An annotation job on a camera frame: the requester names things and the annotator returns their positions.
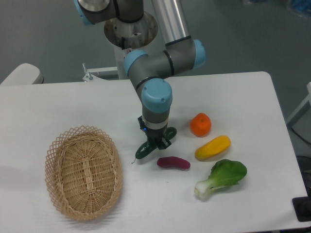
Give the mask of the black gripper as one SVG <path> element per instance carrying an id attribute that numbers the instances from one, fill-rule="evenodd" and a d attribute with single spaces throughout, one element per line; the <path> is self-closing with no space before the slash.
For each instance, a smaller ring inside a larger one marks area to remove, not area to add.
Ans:
<path id="1" fill-rule="evenodd" d="M 138 122 L 140 129 L 146 134 L 147 140 L 156 142 L 159 150 L 165 150 L 171 145 L 171 142 L 165 138 L 167 124 L 145 124 L 142 116 L 138 118 Z"/>

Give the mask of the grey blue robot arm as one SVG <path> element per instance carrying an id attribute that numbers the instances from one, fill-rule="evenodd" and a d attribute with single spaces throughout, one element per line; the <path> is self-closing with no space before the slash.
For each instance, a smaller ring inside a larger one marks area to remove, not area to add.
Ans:
<path id="1" fill-rule="evenodd" d="M 105 36 L 122 51 L 118 71 L 132 83 L 142 104 L 138 118 L 149 143 L 166 149 L 165 138 L 172 88 L 166 81 L 202 66 L 206 52 L 192 39 L 179 0 L 155 0 L 155 15 L 141 0 L 77 0 L 77 12 L 86 25 L 105 23 Z"/>

